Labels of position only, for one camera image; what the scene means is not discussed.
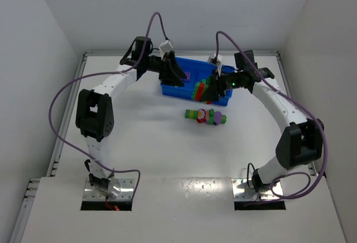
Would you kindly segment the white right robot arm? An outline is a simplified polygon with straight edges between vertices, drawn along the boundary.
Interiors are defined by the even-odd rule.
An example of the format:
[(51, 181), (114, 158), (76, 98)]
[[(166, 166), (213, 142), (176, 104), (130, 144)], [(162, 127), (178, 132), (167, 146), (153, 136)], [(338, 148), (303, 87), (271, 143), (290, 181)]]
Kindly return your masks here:
[(281, 91), (273, 72), (267, 67), (259, 68), (252, 51), (235, 53), (234, 59), (236, 71), (224, 72), (218, 55), (209, 57), (208, 62), (216, 69), (208, 77), (200, 101), (217, 101), (228, 90), (245, 88), (276, 121), (281, 137), (275, 156), (255, 169), (251, 177), (254, 190), (259, 192), (291, 170), (321, 158), (326, 149), (324, 125)]

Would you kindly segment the multicolour lego brick stack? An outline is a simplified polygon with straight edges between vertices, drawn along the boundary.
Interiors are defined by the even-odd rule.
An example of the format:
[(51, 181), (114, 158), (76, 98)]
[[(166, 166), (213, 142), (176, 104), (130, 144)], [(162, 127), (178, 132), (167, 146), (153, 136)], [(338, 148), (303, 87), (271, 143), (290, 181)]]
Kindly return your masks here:
[(203, 94), (203, 92), (208, 88), (208, 84), (207, 84), (207, 79), (202, 79), (201, 81), (197, 82), (194, 86), (194, 90), (192, 92), (192, 100), (194, 101), (200, 101), (200, 98)]

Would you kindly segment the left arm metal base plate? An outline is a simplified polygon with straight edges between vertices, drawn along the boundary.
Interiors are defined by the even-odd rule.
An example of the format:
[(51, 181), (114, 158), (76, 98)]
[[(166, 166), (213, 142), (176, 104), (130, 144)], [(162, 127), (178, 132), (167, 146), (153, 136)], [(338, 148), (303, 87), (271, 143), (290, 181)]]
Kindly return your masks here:
[(104, 202), (106, 197), (113, 202), (130, 201), (133, 196), (133, 190), (134, 179), (130, 178), (115, 178), (111, 180), (107, 189), (97, 187), (87, 179), (84, 186), (83, 201)]

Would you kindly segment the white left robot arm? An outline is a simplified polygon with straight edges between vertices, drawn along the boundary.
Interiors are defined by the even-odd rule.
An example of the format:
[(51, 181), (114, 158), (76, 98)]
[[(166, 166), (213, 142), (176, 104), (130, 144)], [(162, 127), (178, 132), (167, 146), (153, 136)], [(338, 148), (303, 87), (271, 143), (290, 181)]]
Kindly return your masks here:
[(120, 188), (110, 167), (109, 136), (114, 128), (113, 102), (129, 85), (152, 71), (161, 83), (183, 86), (186, 75), (175, 59), (172, 43), (165, 39), (153, 55), (150, 38), (138, 36), (119, 62), (117, 74), (110, 75), (91, 90), (79, 92), (75, 125), (84, 137), (90, 158), (85, 161), (89, 183), (106, 198), (116, 198)]

